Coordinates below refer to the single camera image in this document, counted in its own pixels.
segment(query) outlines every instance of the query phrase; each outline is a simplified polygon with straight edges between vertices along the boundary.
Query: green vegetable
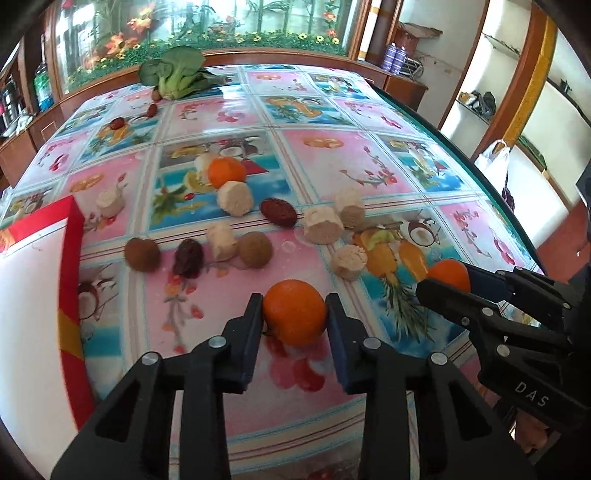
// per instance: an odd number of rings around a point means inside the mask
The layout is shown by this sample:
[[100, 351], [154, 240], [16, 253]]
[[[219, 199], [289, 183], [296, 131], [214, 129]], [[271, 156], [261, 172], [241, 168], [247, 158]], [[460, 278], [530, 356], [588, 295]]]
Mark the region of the green vegetable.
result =
[[222, 77], [202, 69], [205, 57], [196, 48], [173, 47], [161, 59], [147, 60], [139, 68], [139, 81], [158, 87], [163, 98], [177, 100], [191, 93], [224, 83]]

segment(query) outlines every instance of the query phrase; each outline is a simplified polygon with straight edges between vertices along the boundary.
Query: white plastic bag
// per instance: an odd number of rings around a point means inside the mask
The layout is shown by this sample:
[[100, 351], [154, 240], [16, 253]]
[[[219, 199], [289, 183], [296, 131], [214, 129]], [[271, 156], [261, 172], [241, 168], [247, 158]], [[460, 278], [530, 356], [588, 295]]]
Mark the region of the white plastic bag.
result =
[[[499, 144], [504, 145], [504, 147], [493, 154], [493, 150]], [[484, 152], [478, 155], [478, 158], [474, 162], [478, 170], [484, 174], [486, 179], [499, 193], [502, 193], [503, 188], [505, 188], [510, 153], [511, 149], [504, 140], [496, 140]]]

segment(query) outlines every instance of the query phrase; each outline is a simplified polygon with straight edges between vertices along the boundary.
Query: fish tank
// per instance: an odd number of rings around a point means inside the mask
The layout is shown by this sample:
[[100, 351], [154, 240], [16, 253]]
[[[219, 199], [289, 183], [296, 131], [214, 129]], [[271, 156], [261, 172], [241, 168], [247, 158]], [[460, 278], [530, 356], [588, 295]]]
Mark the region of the fish tank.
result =
[[362, 0], [59, 0], [64, 93], [177, 45], [347, 54]]

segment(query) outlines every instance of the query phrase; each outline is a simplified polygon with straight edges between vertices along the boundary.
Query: purple can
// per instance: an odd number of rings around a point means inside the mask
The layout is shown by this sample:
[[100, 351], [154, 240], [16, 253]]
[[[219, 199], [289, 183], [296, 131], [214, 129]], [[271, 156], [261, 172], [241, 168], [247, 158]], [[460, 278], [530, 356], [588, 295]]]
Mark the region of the purple can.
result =
[[386, 70], [386, 72], [390, 71], [392, 67], [392, 62], [394, 61], [394, 57], [396, 56], [396, 52], [398, 49], [396, 48], [396, 44], [391, 43], [386, 48], [386, 53], [384, 54], [384, 60], [382, 61], [382, 68]]
[[406, 49], [404, 47], [400, 47], [396, 51], [396, 55], [394, 56], [394, 61], [392, 62], [392, 66], [390, 67], [390, 72], [398, 75], [402, 70], [402, 66], [406, 61]]

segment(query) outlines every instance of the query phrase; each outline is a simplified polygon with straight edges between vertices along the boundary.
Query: patterned tablecloth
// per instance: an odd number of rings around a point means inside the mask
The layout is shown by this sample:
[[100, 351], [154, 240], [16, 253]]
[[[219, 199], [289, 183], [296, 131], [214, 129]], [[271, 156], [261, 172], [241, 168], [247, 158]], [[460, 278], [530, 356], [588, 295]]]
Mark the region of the patterned tablecloth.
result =
[[[228, 84], [163, 100], [153, 118], [145, 116], [151, 89], [141, 85], [85, 102], [39, 151], [2, 212], [4, 227], [75, 196], [86, 218], [80, 318], [96, 395], [107, 395], [145, 351], [177, 355], [219, 334], [252, 292], [265, 293], [285, 278], [305, 280], [323, 296], [338, 292], [348, 315], [403, 353], [446, 351], [464, 363], [463, 330], [415, 301], [418, 265], [457, 258], [489, 270], [538, 268], [471, 172], [355, 73], [290, 65], [211, 71], [227, 76]], [[125, 126], [112, 131], [108, 124], [116, 117], [125, 118]], [[306, 242], [299, 226], [270, 225], [258, 211], [231, 218], [237, 235], [269, 236], [271, 263], [247, 270], [236, 259], [208, 261], [197, 280], [181, 282], [170, 273], [176, 246], [186, 237], [205, 243], [206, 228], [226, 217], [195, 160], [207, 151], [244, 163], [256, 204], [280, 197], [301, 213], [356, 186], [368, 221], [325, 247]], [[126, 206], [117, 217], [103, 218], [95, 199], [113, 187], [123, 192]], [[123, 247], [133, 236], [159, 243], [163, 264], [157, 273], [137, 274], [123, 262]], [[331, 253], [350, 242], [371, 245], [377, 265], [354, 283], [327, 268]], [[249, 390], [225, 399], [233, 472], [267, 469], [270, 476], [305, 478], [331, 465], [322, 478], [348, 478], [359, 454], [364, 398], [342, 392], [326, 338], [308, 349], [281, 347], [265, 339]], [[475, 378], [478, 364], [472, 358], [464, 369]], [[178, 415], [172, 465], [178, 463], [177, 441]]]

